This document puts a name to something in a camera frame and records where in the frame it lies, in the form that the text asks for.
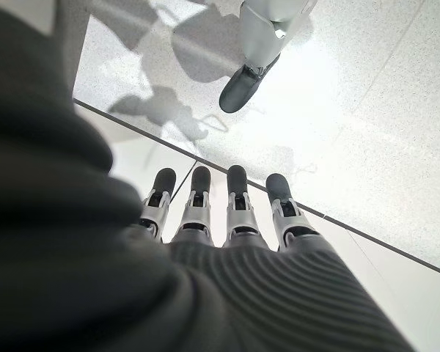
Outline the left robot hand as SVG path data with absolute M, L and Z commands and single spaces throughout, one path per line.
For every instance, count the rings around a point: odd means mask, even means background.
M 409 351 L 325 238 L 168 244 L 75 112 L 57 1 L 0 1 L 0 351 Z

